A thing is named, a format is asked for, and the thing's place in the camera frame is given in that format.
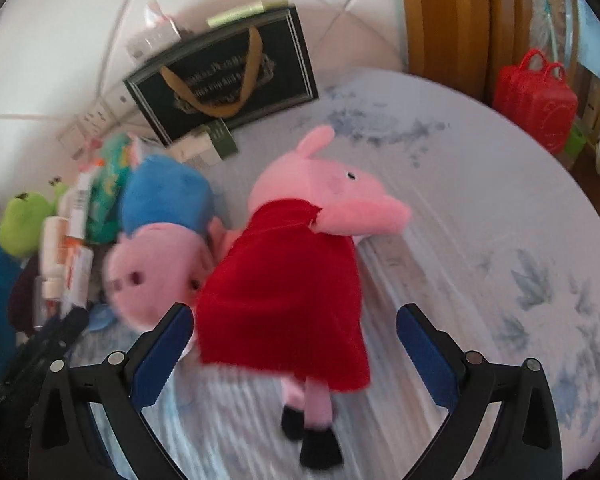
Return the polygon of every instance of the red dress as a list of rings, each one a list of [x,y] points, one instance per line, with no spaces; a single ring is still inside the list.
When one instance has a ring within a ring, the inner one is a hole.
[[[337,392],[368,386],[353,241],[312,232],[319,211],[276,200],[254,213],[198,296],[203,363],[309,377]]]

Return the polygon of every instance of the blue gripper pad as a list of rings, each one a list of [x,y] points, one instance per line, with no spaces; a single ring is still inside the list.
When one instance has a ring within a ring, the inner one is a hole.
[[[191,309],[176,304],[155,329],[140,336],[129,351],[129,362],[125,367],[125,375],[132,385],[131,403],[136,410],[158,400],[192,334]]]
[[[433,401],[451,412],[459,399],[458,376],[431,336],[427,334],[427,330],[437,332],[433,325],[419,310],[416,314],[424,320],[419,321],[407,306],[400,308],[395,320],[398,338]]]

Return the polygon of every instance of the black shoe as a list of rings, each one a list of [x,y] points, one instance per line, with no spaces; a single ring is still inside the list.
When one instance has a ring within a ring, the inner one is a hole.
[[[300,450],[300,465],[316,471],[324,471],[342,465],[344,460],[333,430],[304,430]]]
[[[280,422],[283,433],[291,442],[297,442],[304,437],[304,412],[290,406],[282,410],[282,421]]]

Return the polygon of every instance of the pink leg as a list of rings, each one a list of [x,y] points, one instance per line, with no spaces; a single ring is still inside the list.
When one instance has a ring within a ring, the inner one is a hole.
[[[344,462],[332,423],[329,387],[307,379],[304,383],[304,439],[300,450],[302,466],[324,471]]]
[[[294,377],[284,377],[280,382],[284,405],[304,412],[304,385]]]
[[[331,393],[325,383],[307,379],[304,383],[304,427],[326,430],[333,423]]]

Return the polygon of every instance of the peppa pig plush toy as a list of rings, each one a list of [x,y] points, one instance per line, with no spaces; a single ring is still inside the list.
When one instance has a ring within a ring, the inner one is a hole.
[[[315,470],[343,462],[330,392],[370,382],[352,237],[399,233],[410,217],[371,175],[314,158],[333,137],[316,128],[260,175],[244,231],[212,222],[218,266],[196,305],[203,363],[284,377],[282,430]]]
[[[111,306],[131,328],[155,328],[174,303],[192,305],[214,268],[207,245],[213,217],[208,181],[164,155],[149,156],[122,195],[124,233],[107,255]]]

